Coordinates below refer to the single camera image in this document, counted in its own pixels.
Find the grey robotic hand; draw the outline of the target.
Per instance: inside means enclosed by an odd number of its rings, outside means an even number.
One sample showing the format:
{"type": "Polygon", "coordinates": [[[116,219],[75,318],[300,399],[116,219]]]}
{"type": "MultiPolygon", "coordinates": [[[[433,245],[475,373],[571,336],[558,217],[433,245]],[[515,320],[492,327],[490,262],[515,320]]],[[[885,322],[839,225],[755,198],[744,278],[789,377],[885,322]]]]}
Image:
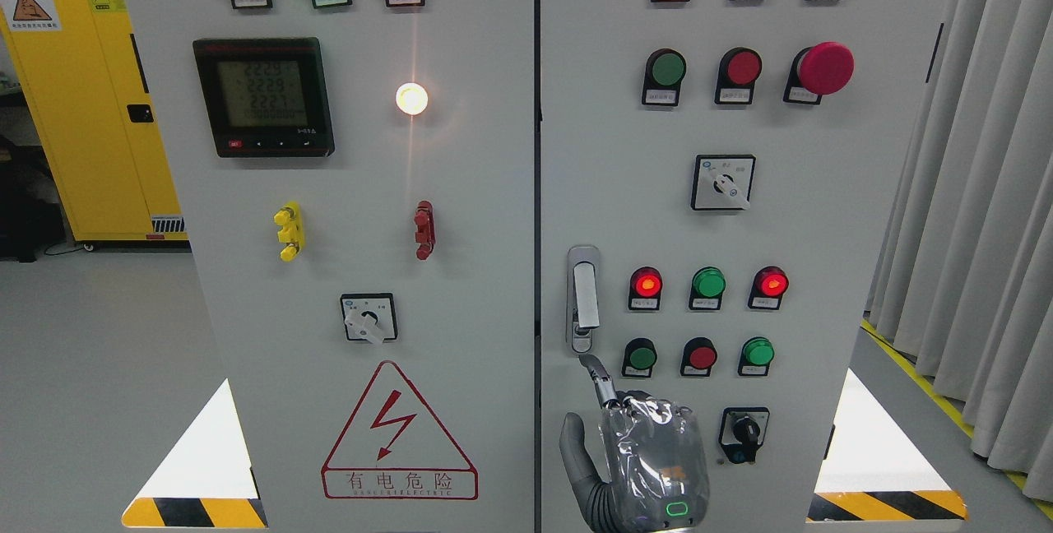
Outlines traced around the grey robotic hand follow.
{"type": "Polygon", "coordinates": [[[580,355],[601,406],[610,481],[584,447],[582,417],[569,412],[559,439],[568,481],[594,532],[668,532],[706,517],[708,476],[695,413],[643,391],[618,391],[594,355],[580,355]]]}

